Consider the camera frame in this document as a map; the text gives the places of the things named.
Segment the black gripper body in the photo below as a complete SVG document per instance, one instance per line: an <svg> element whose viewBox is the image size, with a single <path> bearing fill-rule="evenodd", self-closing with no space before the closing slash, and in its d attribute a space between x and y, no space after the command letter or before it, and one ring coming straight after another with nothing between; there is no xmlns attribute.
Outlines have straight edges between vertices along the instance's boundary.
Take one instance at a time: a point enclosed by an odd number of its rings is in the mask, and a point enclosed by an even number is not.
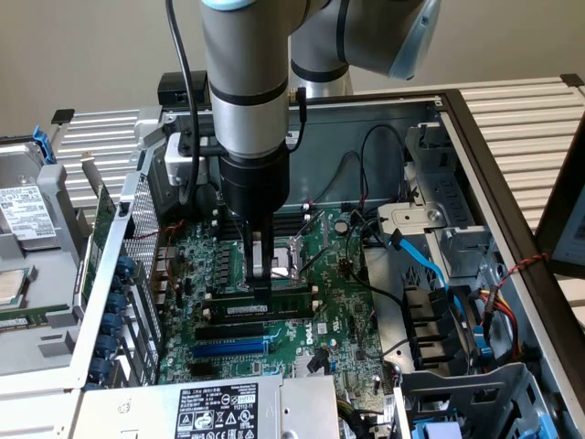
<svg viewBox="0 0 585 439"><path fill-rule="evenodd" d="M289 196L287 148L253 159L225 155L219 158L218 164L223 198L247 222L267 221Z"/></svg>

